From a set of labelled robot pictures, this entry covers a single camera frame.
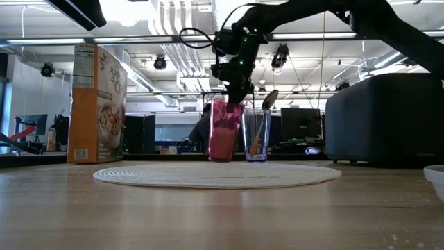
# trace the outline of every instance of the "wooden table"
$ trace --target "wooden table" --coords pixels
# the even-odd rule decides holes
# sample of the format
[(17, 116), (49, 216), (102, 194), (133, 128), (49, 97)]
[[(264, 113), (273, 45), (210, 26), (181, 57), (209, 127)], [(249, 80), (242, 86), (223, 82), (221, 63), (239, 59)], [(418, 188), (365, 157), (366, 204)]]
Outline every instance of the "wooden table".
[(265, 190), (92, 178), (146, 163), (0, 169), (0, 249), (444, 249), (444, 203), (422, 170), (330, 165), (343, 177)]

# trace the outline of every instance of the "metal spoon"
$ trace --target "metal spoon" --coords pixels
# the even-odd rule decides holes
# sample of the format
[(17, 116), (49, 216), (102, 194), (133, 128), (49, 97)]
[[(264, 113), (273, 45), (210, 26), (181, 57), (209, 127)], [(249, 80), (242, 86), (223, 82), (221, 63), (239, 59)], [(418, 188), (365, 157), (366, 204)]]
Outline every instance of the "metal spoon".
[[(264, 118), (266, 111), (270, 110), (270, 108), (273, 107), (273, 104), (275, 103), (278, 96), (279, 96), (279, 90), (273, 90), (272, 92), (270, 92), (270, 94), (268, 94), (265, 97), (264, 102), (262, 102), (262, 110), (264, 111)], [(259, 126), (259, 130), (255, 136), (255, 140), (251, 144), (250, 156), (256, 155), (257, 148), (259, 146), (259, 136), (261, 135), (262, 127), (264, 125), (264, 120), (265, 119), (262, 120), (261, 125)]]

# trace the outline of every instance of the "pink cup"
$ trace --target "pink cup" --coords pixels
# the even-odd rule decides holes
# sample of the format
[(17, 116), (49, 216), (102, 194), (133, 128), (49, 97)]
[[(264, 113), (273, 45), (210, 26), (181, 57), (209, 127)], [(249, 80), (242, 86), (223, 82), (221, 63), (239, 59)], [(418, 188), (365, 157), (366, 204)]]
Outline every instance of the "pink cup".
[(213, 101), (210, 123), (210, 160), (231, 161), (243, 111), (242, 104)]

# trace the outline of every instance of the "orange cereal box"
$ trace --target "orange cereal box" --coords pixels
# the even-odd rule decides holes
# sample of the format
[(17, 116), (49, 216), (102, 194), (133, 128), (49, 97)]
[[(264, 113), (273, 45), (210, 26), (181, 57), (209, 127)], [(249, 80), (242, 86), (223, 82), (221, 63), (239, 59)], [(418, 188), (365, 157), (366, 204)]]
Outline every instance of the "orange cereal box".
[(77, 44), (74, 56), (68, 162), (122, 159), (126, 71), (93, 44)]

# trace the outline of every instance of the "nutrition label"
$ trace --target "nutrition label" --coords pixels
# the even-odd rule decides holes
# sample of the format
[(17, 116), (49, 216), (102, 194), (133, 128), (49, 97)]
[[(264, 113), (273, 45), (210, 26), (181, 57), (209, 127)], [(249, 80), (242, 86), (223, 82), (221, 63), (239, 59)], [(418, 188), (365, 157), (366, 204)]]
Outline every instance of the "nutrition label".
[(74, 49), (73, 88), (94, 88), (94, 45), (77, 44)]

